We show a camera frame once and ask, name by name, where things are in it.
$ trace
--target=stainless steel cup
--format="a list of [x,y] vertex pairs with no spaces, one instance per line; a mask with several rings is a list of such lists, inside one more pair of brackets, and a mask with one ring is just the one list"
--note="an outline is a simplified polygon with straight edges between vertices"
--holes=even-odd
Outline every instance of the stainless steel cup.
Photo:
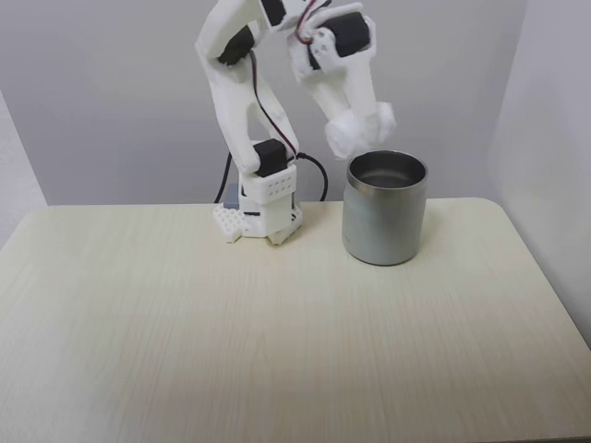
[[343,243],[372,265],[391,266],[418,252],[427,203],[428,169],[403,152],[376,150],[349,162]]

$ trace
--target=white robotic arm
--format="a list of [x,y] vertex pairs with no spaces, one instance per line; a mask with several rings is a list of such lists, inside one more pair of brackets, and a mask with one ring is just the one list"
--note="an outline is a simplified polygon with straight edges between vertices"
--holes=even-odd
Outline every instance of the white robotic arm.
[[[219,0],[196,43],[216,115],[239,171],[239,198],[214,211],[228,242],[240,236],[282,243],[302,223],[294,202],[299,145],[286,113],[260,75],[253,49],[267,32],[288,38],[295,76],[328,116],[326,135],[339,158],[375,149],[394,128],[392,108],[377,103],[369,61],[375,25],[361,5],[325,9],[318,0]],[[270,139],[256,142],[248,118]]]
[[322,9],[288,39],[295,77],[329,118],[326,137],[339,159],[374,150],[396,125],[392,107],[376,102],[376,25],[362,8]]

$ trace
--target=white plastic base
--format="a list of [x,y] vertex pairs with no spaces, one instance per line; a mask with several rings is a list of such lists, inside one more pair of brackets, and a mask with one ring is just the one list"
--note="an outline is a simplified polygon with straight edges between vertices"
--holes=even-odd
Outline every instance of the white plastic base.
[[213,210],[213,219],[222,230],[226,243],[234,243],[240,237],[264,238],[268,236],[274,245],[281,245],[304,221],[302,210],[296,205],[292,210],[292,223],[285,229],[271,235],[262,235],[256,229],[259,216],[247,216],[242,210],[228,210],[219,205]]

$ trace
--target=light wood table surface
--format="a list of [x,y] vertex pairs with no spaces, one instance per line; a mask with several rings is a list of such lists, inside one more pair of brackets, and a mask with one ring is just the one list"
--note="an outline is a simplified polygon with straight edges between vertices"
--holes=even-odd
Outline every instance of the light wood table surface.
[[591,436],[591,353],[502,209],[431,200],[419,255],[283,246],[212,206],[52,208],[0,252],[2,442]]

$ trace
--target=white wall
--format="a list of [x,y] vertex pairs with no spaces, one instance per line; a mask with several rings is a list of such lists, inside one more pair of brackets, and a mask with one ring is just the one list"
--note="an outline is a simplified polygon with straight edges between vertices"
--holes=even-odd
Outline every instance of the white wall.
[[529,2],[490,170],[591,343],[591,2]]
[[0,92],[0,249],[30,210],[45,199]]
[[[392,146],[427,162],[432,197],[492,197],[487,148],[525,1],[365,3],[379,29],[375,87],[400,122]],[[214,198],[226,147],[193,54],[213,4],[3,0],[0,88],[50,204]],[[323,115],[296,88],[281,38],[259,60],[283,87],[302,147],[327,166],[329,197],[341,198],[344,164],[332,159]],[[318,198],[318,172],[302,164],[300,173],[300,195]]]

